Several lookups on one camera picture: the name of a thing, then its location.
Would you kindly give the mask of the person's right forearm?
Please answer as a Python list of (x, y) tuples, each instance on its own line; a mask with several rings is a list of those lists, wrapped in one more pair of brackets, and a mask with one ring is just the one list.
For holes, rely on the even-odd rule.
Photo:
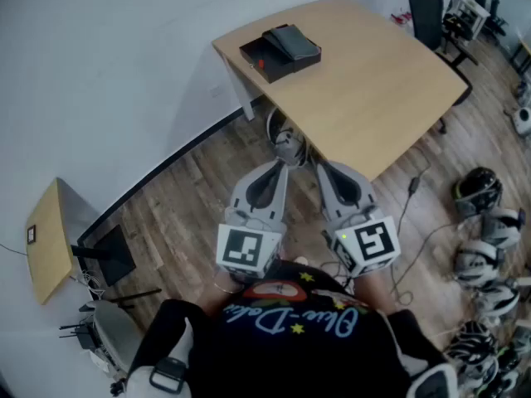
[(387, 290), (385, 275), (382, 270), (357, 277), (353, 282), (353, 291), (356, 299), (386, 315), (391, 315), (397, 311), (397, 305)]

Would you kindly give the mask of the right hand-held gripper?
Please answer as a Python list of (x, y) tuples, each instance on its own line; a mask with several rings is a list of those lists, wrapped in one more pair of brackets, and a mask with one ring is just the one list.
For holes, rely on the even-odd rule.
[(326, 220), (327, 246), (348, 275), (357, 278), (388, 267), (400, 254), (397, 228), (376, 204), (371, 182), (349, 166), (336, 162), (316, 167)]

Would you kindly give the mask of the grey round seat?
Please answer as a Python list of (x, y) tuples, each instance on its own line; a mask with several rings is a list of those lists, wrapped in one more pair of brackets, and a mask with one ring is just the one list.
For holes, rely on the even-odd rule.
[(128, 373), (143, 334), (128, 313), (106, 300), (93, 301), (94, 323), (102, 345), (119, 369)]

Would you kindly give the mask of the black flat floor stand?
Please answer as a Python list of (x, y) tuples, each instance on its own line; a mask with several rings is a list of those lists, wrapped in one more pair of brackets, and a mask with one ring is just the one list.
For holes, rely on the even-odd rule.
[(78, 259), (96, 260), (105, 283), (113, 286), (136, 269), (121, 226), (115, 226), (93, 248), (71, 245)]

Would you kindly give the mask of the black router with antennas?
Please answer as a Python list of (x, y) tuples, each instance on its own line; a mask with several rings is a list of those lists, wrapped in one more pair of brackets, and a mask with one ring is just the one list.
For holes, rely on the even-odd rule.
[(59, 338), (75, 337), (83, 350), (95, 351), (100, 347), (100, 340), (92, 323), (60, 326), (59, 331)]

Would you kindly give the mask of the black box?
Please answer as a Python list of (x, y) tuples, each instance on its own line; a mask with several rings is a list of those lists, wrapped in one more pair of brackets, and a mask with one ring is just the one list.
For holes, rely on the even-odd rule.
[[(239, 47), (242, 57), (269, 84), (294, 72), (293, 61), (265, 38), (259, 37)], [(265, 67), (258, 66), (258, 60), (265, 61)]]

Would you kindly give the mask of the wooden table with black legs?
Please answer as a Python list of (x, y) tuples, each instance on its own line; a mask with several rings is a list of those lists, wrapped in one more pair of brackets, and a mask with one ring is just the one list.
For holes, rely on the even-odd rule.
[[(517, 59), (521, 53), (524, 53), (524, 59), (518, 64)], [(519, 75), (524, 75), (531, 68), (531, 47), (522, 37), (519, 38), (519, 43), (509, 58), (509, 63)]]

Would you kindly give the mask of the grey folded cloth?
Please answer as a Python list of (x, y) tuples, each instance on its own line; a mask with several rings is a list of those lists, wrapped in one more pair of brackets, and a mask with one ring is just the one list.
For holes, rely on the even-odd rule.
[(271, 28), (264, 32), (262, 37), (294, 61), (320, 54), (319, 47), (294, 24)]

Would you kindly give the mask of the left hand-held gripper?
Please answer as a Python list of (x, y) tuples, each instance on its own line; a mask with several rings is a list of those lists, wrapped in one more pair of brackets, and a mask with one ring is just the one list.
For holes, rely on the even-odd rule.
[(218, 226), (216, 264), (244, 279), (264, 279), (280, 259), (289, 170), (263, 163), (235, 185), (229, 207), (253, 216), (226, 216)]

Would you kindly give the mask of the black chair base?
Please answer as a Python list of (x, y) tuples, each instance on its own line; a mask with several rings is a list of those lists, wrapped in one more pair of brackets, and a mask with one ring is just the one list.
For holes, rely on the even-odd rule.
[[(466, 90), (460, 95), (460, 97), (453, 103), (451, 107), (455, 107), (462, 104), (470, 96), (473, 90), (473, 86), (470, 82), (467, 82), (466, 85)], [(446, 121), (444, 120), (444, 117), (439, 118), (438, 132), (440, 134), (447, 134)]]

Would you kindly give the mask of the row of white black helmets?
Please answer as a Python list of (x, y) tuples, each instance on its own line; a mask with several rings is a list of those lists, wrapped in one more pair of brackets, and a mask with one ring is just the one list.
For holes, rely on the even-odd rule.
[(503, 185), (495, 172), (475, 167), (457, 180), (451, 196), (458, 215), (481, 219), (480, 236), (455, 252), (453, 278), (473, 294), (476, 317), (463, 322), (446, 349), (457, 365), (458, 387), (473, 398), (504, 398), (519, 383), (518, 367), (531, 359), (531, 315), (515, 322), (514, 335), (500, 346), (492, 329), (516, 309), (520, 290), (531, 288), (531, 276), (502, 279), (505, 256), (520, 241), (524, 209), (500, 205)]

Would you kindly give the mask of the person's black white printed shirt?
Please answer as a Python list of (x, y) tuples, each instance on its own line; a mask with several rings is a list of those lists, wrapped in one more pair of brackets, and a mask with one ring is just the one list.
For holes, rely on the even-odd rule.
[[(459, 398), (457, 376), (412, 312), (371, 308), (303, 259), (284, 261), (215, 316), (162, 302), (124, 383), (125, 398)], [(165, 357), (183, 389), (149, 384)]]

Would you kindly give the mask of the black rod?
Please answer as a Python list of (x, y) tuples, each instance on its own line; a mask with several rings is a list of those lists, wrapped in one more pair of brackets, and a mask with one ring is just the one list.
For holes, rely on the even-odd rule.
[(116, 304), (119, 308), (122, 308), (122, 309), (132, 309), (134, 308), (134, 305), (127, 304), (128, 301), (133, 301), (135, 299), (141, 299), (141, 298), (145, 298), (151, 295), (160, 294), (161, 292), (162, 292), (161, 288), (151, 289), (149, 291), (142, 292), (142, 293), (131, 294), (131, 295), (126, 295), (126, 296), (122, 296), (118, 298), (108, 299), (108, 302)]

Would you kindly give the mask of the wooden side table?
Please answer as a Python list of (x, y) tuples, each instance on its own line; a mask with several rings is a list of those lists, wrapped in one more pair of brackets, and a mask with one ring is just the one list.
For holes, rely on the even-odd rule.
[(37, 302), (51, 296), (79, 268), (71, 245), (88, 230), (98, 214), (95, 208), (63, 179), (55, 178), (27, 219), (37, 226), (37, 240), (26, 245), (27, 263)]

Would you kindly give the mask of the white open shelf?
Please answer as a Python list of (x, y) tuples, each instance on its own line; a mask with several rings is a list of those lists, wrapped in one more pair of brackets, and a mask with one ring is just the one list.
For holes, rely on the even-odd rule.
[(490, 13), (475, 0), (451, 0), (450, 13), (470, 21), (471, 40), (477, 38)]

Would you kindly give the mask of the black mesh office chair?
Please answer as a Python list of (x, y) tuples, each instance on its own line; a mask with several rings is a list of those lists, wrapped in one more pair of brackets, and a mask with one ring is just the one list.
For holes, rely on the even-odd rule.
[(458, 66), (465, 59), (469, 59), (476, 66), (479, 64), (450, 33), (444, 31), (444, 0), (408, 0), (408, 2), (412, 13), (414, 37), (419, 42), (431, 51), (438, 50), (443, 41), (445, 44), (451, 42), (460, 53), (450, 63), (451, 66)]

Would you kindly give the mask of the large wooden desk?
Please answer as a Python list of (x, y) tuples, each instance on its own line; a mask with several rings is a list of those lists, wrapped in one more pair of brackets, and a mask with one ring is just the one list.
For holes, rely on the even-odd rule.
[[(241, 47), (262, 32), (296, 25), (321, 47), (319, 63), (266, 81)], [(318, 0), (248, 23), (213, 47), (247, 117), (253, 84), (324, 158), (374, 179), (465, 92), (465, 82), (402, 28), (354, 0)]]

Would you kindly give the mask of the white round floor device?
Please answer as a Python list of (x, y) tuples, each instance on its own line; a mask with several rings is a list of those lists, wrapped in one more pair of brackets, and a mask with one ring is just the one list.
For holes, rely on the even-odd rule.
[(511, 120), (518, 136), (527, 137), (531, 135), (531, 109), (529, 107), (515, 110), (511, 114)]

